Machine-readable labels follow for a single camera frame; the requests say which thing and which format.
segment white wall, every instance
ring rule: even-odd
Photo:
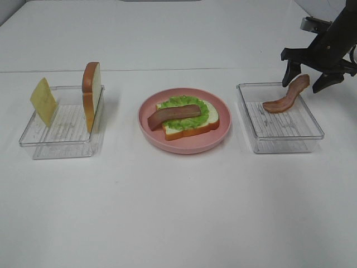
[[[0,0],[0,25],[10,18],[25,0]]]
[[[345,7],[346,0],[295,0],[309,15],[333,21]]]

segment white tabletop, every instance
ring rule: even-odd
[[[151,4],[33,1],[0,27],[0,267],[355,267],[355,78],[302,93],[326,135],[309,154],[254,154],[237,107],[237,84],[281,81],[283,47],[311,42],[298,29],[306,14],[284,0]],[[102,16],[92,22],[79,10]],[[83,49],[87,23],[95,54]],[[114,29],[126,36],[117,53]],[[194,42],[182,47],[175,36]],[[101,151],[31,160],[18,139],[34,87],[43,76],[50,85],[80,85],[91,60],[104,69]],[[302,71],[313,81],[320,75]],[[217,147],[177,155],[144,138],[139,106],[174,87],[226,102],[233,124]]]
[[[314,37],[304,16],[288,0],[30,1],[0,28],[0,71],[279,67]]]

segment pink plate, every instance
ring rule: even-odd
[[[155,111],[155,105],[167,101],[171,96],[195,96],[212,103],[219,115],[219,127],[207,133],[166,141],[161,128],[151,131],[147,118]],[[176,154],[196,154],[207,151],[221,142],[231,125],[231,115],[226,104],[213,94],[194,88],[172,88],[149,97],[139,109],[139,124],[145,138],[153,145]]]

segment plastic tray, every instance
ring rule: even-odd
[[[262,103],[285,96],[281,83],[239,84],[238,107],[255,153],[312,152],[324,132],[299,95],[289,110],[271,114]]]
[[[33,159],[57,159],[92,156],[98,150],[100,118],[103,111],[103,91],[98,102],[91,133],[86,129],[81,86],[50,87],[58,107],[48,128],[36,111],[33,112],[19,145],[26,149]]]

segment open-faced sandwich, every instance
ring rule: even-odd
[[[206,100],[193,96],[174,96],[156,104],[156,111],[148,118],[153,131],[162,127],[165,140],[202,134],[219,127],[219,115]]]

